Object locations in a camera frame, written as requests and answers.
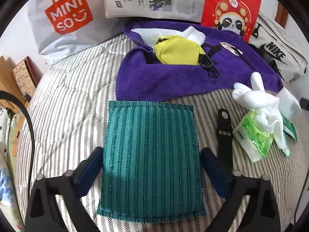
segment yellow bag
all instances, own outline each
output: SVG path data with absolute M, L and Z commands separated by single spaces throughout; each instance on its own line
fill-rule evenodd
M 200 56 L 205 55 L 199 44 L 177 35 L 159 37 L 154 52 L 167 65 L 199 65 Z

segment red paper bag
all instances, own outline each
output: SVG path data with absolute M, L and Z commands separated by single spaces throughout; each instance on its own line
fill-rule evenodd
M 233 31 L 248 41 L 253 32 L 261 0 L 205 0 L 201 24 Z
M 74 32 L 93 20 L 86 0 L 52 0 L 45 13 L 60 35 Z

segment quilted mattress cover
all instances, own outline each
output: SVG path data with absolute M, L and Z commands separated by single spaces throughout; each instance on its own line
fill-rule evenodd
M 108 102 L 116 100 L 115 81 L 119 66 L 126 53 L 135 43 L 125 35 L 119 35 L 102 44 L 77 53 L 52 66 L 42 77 L 29 105 L 35 133 L 35 156 L 32 184 L 36 175 L 45 177 L 62 175 L 75 169 L 89 157 L 96 146 L 104 147 L 108 122 Z M 220 108 L 229 111 L 232 126 L 236 127 L 247 110 L 236 104 L 231 90 L 221 89 L 205 95 L 187 96 L 169 100 L 169 103 L 188 104 L 194 107 L 195 125 L 200 150 L 209 147 L 217 154 L 217 112 Z M 305 181 L 308 169 L 308 130 L 304 115 L 298 115 L 294 124 L 299 141 L 287 139 L 291 156 L 272 145 L 268 157 L 260 162 L 250 163 L 247 155 L 234 139 L 234 169 L 245 176 L 270 176 L 284 230 L 292 220 L 296 203 Z M 18 144 L 16 165 L 16 191 L 20 213 L 25 219 L 27 210 L 27 179 L 31 154 L 31 140 L 28 125 L 24 122 Z M 101 192 L 101 173 L 96 178 L 88 195 L 82 198 L 87 213 L 100 231 L 204 231 L 219 212 L 224 199 L 213 188 L 202 169 L 203 201 L 206 216 L 178 222 L 145 224 L 123 222 L 98 216 Z M 244 198 L 230 231 L 237 230 L 244 215 L 248 198 Z M 63 199 L 57 197 L 63 220 L 69 231 L 76 231 L 68 215 Z

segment purple cloth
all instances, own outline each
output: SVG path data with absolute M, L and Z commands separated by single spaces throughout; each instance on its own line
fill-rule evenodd
M 204 27 L 196 24 L 171 21 L 144 21 L 131 24 L 123 32 L 138 46 L 128 52 L 118 72 L 116 98 L 118 101 L 166 101 L 172 98 L 204 94 L 217 89 L 233 89 L 235 82 L 251 88 L 252 70 L 239 56 L 222 48 L 211 58 L 219 72 L 217 78 L 210 78 L 201 66 L 164 65 L 152 61 L 155 55 L 152 48 L 145 45 L 141 36 L 132 32 L 134 28 L 164 28 L 184 31 L 195 27 L 206 36 L 206 43 L 215 46 L 219 42 L 228 42 L 244 54 L 243 56 L 258 71 L 266 90 L 279 92 L 282 88 L 280 76 L 247 45 L 242 37 L 227 31 Z

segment black cord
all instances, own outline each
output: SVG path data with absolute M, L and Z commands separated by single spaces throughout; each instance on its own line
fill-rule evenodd
M 303 195 L 305 187 L 307 185 L 308 176 L 309 176 L 309 168 L 308 168 L 308 171 L 307 171 L 307 176 L 306 176 L 306 179 L 305 179 L 305 183 L 304 183 L 304 185 L 302 187 L 302 192 L 300 193 L 300 197 L 299 197 L 297 205 L 296 205 L 296 210 L 295 210 L 295 213 L 294 213 L 294 225 L 296 224 L 296 213 L 298 211 L 300 200 L 302 199 L 302 195 Z
M 14 95 L 12 95 L 12 94 L 10 94 L 6 91 L 0 90 L 0 99 L 4 99 L 4 100 L 10 101 L 13 104 L 15 104 L 21 110 L 21 112 L 24 114 L 24 116 L 27 120 L 28 126 L 29 126 L 30 136 L 31 136 L 31 158 L 30 158 L 28 186 L 27 186 L 27 199 L 29 200 L 29 198 L 30 198 L 31 175 L 32 175 L 33 160 L 34 160 L 34 150 L 35 150 L 34 132 L 33 132 L 33 126 L 32 126 L 32 122 L 31 122 L 31 118 L 30 118 L 30 115 L 29 115 L 26 107 Z

